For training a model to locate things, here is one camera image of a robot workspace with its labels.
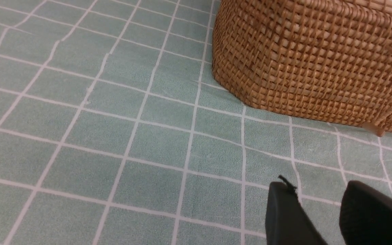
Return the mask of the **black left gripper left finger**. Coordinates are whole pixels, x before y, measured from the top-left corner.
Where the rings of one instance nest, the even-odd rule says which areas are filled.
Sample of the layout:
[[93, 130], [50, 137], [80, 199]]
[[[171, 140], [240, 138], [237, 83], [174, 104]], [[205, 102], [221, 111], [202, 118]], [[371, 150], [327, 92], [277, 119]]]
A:
[[265, 231], [268, 245], [326, 245], [302, 208], [297, 187], [284, 176], [269, 185]]

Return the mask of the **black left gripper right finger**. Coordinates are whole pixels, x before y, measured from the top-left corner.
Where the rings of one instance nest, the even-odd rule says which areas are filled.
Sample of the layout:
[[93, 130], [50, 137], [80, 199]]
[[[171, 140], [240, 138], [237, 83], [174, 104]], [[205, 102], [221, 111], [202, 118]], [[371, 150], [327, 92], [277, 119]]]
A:
[[347, 245], [392, 245], [392, 199], [363, 182], [349, 181], [339, 226]]

